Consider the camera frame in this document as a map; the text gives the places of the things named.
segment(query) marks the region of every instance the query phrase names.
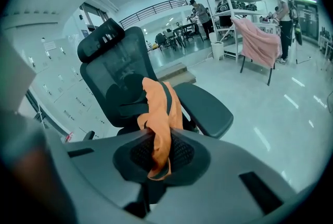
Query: chair headrest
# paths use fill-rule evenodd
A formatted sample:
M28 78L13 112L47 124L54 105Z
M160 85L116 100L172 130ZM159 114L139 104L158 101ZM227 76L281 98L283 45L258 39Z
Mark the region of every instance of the chair headrest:
M78 56L82 63L89 63L114 47L125 37L125 31L113 20L108 19L78 45Z

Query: white t-shirt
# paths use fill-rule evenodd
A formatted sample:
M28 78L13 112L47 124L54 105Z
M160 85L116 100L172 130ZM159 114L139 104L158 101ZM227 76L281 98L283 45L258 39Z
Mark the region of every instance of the white t-shirt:
M282 8L282 3L286 3L288 5L288 0L277 0L277 6L278 6L278 10L277 13L280 13L283 8ZM280 19L280 21L290 21L290 17L289 17L289 11L285 14L284 17L282 17L282 19Z

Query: white floor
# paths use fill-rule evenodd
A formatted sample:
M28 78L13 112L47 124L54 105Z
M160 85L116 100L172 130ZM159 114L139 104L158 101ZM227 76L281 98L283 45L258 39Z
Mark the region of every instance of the white floor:
M212 58L190 67L197 85L217 97L234 115L222 140L237 144L278 171L301 191L315 182L333 149L333 113L327 96L333 91L333 68L318 48L303 43L289 51L286 65L276 64L271 85L269 70L242 58ZM333 95L330 96L333 107ZM112 128L109 134L116 133Z

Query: black slot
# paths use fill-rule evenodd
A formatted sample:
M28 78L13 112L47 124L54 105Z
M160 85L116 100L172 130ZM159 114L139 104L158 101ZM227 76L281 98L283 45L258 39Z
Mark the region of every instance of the black slot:
M79 150L74 150L74 151L69 151L67 152L69 157L77 157L77 156L81 156L81 155L86 155L89 153L92 153L94 150L92 150L91 148L83 148L83 149L79 149Z
M254 172L244 173L239 177L265 215L282 206L283 202Z

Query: step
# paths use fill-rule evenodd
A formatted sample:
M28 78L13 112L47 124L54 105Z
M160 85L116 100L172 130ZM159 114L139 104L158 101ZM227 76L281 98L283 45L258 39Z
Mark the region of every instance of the step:
M186 71L187 67L183 63L178 63L174 66L160 70L156 73L156 77L159 81L167 81L168 79Z
M178 74L167 80L171 84L172 87L181 84L183 82L196 83L196 76L194 76L191 72L186 71L181 74Z

